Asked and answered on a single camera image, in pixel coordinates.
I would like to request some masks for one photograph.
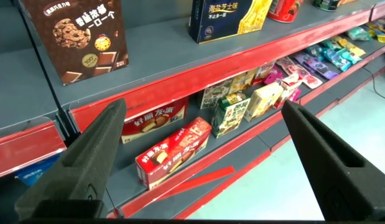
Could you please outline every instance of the red shelf edge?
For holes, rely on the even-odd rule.
[[[71,110],[80,131],[84,131],[97,115],[112,101],[124,98],[128,105],[127,119],[139,116],[158,106],[166,105],[200,91],[209,85],[226,80],[240,72],[254,69],[270,61],[285,57],[309,45],[347,31],[369,21],[368,9],[337,21],[329,22],[270,43],[245,50],[229,57],[177,73],[133,90],[96,101]]]
[[[381,17],[385,16],[385,3],[379,6],[374,6],[372,10],[371,21],[375,21]]]
[[[53,121],[0,138],[0,177],[66,148]]]

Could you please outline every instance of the cardboard box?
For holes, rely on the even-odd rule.
[[[206,147],[211,126],[196,118],[184,128],[136,157],[139,178],[148,189],[168,176]]]
[[[296,89],[302,84],[302,80],[299,80],[299,74],[294,73],[281,81],[281,87],[284,89],[280,97],[274,104],[274,108],[280,108],[289,97],[295,93]]]
[[[231,79],[231,86],[228,94],[235,93],[237,91],[246,91],[251,84],[254,75],[257,73],[257,69],[250,70],[248,72],[241,73]]]
[[[284,89],[277,82],[273,82],[255,90],[244,115],[247,121],[252,121],[267,112],[281,96]]]
[[[217,100],[228,94],[231,82],[232,79],[228,79],[201,91],[198,96],[199,108],[205,109],[216,106]]]
[[[239,127],[249,101],[249,97],[243,91],[237,91],[218,99],[215,115],[211,120],[213,134],[216,138]]]
[[[20,0],[64,85],[129,63],[121,1]]]
[[[137,118],[126,121],[121,139],[123,144],[151,133],[175,121],[184,119],[187,114],[188,97],[156,108]]]
[[[194,0],[190,35],[197,43],[261,30],[272,0]]]
[[[268,77],[268,75],[271,73],[272,68],[274,67],[276,61],[267,63],[263,66],[260,66],[257,68],[257,72],[254,75],[252,86],[258,85],[265,81],[265,79]]]

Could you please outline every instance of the colorful candy wrapper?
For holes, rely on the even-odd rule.
[[[343,57],[344,59],[349,60],[353,65],[362,60],[360,57],[358,57],[352,52],[349,52],[347,49],[341,49],[337,52],[337,54]]]
[[[301,65],[296,65],[297,74],[299,78],[302,79],[303,83],[306,84],[310,89],[315,89],[316,87],[322,85],[322,81],[311,75],[305,68]]]
[[[354,53],[355,55],[357,55],[359,57],[362,57],[364,54],[366,54],[366,52],[364,50],[362,50],[361,48],[355,46],[354,44],[352,44],[350,42],[347,42],[346,48],[348,51],[350,51],[351,53]]]
[[[311,56],[317,57],[319,60],[323,60],[322,48],[318,44],[314,44],[313,46],[307,47],[305,51]]]
[[[322,45],[332,50],[340,50],[342,48],[335,39],[324,40],[322,41]]]
[[[326,49],[323,51],[325,58],[327,58],[332,64],[338,67],[341,71],[345,72],[351,66],[351,62],[344,59],[341,55],[338,55],[334,50]]]
[[[282,73],[282,71],[277,66],[273,66],[270,74],[265,79],[264,84],[268,85],[268,84],[275,82],[276,80],[281,80],[283,78],[285,78],[285,76]]]
[[[371,40],[371,36],[361,27],[355,27],[347,31],[347,35],[352,40]]]
[[[305,53],[298,53],[294,58],[312,73],[317,72],[329,80],[338,75],[336,72],[329,70],[329,68],[316,57],[312,57]]]
[[[385,33],[381,32],[377,29],[376,26],[372,26],[371,24],[366,24],[362,26],[372,37],[376,37],[380,43],[385,43]]]

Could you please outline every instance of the tiled floor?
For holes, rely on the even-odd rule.
[[[385,96],[385,74],[376,78]],[[385,99],[373,83],[320,118],[385,173]],[[292,141],[259,164],[189,219],[323,220]]]

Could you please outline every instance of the snack package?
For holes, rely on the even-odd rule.
[[[121,139],[123,144],[158,130],[175,121],[184,119],[187,113],[188,97],[156,108],[137,118],[126,121]]]
[[[350,51],[351,53],[354,53],[358,57],[362,57],[364,54],[366,54],[366,52],[364,50],[362,50],[361,48],[355,46],[354,44],[352,44],[350,42],[347,42],[346,48],[348,51]]]
[[[371,36],[361,27],[355,27],[347,31],[347,35],[352,40],[371,40]]]
[[[334,50],[326,49],[323,51],[324,56],[331,61],[341,71],[345,72],[351,66],[351,62],[338,55]]]
[[[228,94],[235,93],[237,91],[243,90],[246,91],[252,82],[255,74],[257,74],[257,69],[244,72],[232,78],[230,91]]]
[[[271,84],[277,80],[283,79],[284,77],[285,76],[282,73],[282,71],[277,66],[274,66],[271,69],[271,73],[269,74],[269,76],[265,79],[264,84],[266,85]]]
[[[338,42],[338,44],[340,44],[340,46],[342,46],[342,47],[345,47],[348,43],[348,40],[341,38],[338,35],[332,37],[332,39],[335,40],[336,42]]]
[[[342,47],[338,45],[337,41],[333,38],[327,39],[321,42],[323,46],[332,50],[340,50]]]
[[[349,52],[347,49],[341,49],[339,50],[338,52],[336,52],[338,55],[340,55],[341,57],[343,57],[344,59],[347,59],[349,60],[353,65],[355,65],[356,63],[358,63],[360,60],[362,60],[360,57],[358,57],[357,55],[355,55],[354,53],[352,52]]]
[[[239,127],[249,102],[250,98],[243,91],[218,99],[215,114],[211,120],[212,131],[216,138]]]
[[[294,58],[305,68],[310,70],[310,72],[317,72],[329,80],[335,78],[338,75],[336,72],[329,70],[329,68],[324,63],[319,61],[318,58],[312,57],[309,54],[297,53],[295,54]]]
[[[258,67],[251,85],[254,86],[262,83],[269,76],[274,65],[275,61]]]
[[[198,105],[200,109],[216,106],[217,100],[228,94],[232,79],[209,86],[198,94]]]
[[[297,74],[299,74],[299,78],[306,84],[310,89],[315,89],[316,87],[322,85],[322,81],[311,75],[304,67],[301,65],[297,65]]]
[[[189,33],[197,43],[261,30],[272,0],[194,0]]]
[[[121,1],[21,0],[20,4],[64,85],[129,64]]]
[[[244,118],[250,122],[268,111],[280,97],[284,89],[278,82],[271,83],[253,92]]]
[[[16,178],[20,179],[23,183],[30,187],[37,182],[41,175],[53,166],[60,156],[61,154],[56,154],[48,159],[18,170],[15,173]]]
[[[369,22],[365,24],[365,26],[362,26],[362,28],[369,29],[369,34],[371,34],[373,37],[376,36],[380,43],[385,43],[385,33],[381,32],[376,25]]]
[[[322,56],[322,48],[318,44],[314,44],[313,46],[307,47],[305,51],[313,57],[317,57],[319,60],[323,60]]]
[[[150,190],[206,147],[211,126],[198,117],[136,157],[138,176]]]
[[[299,79],[299,75],[297,73],[281,80],[281,87],[284,91],[274,103],[274,109],[280,108],[301,84],[302,80]]]
[[[289,57],[283,57],[276,61],[276,64],[281,66],[282,69],[287,73],[287,75],[291,75],[290,72],[288,72],[288,67],[291,65],[294,65],[295,63],[289,58]]]

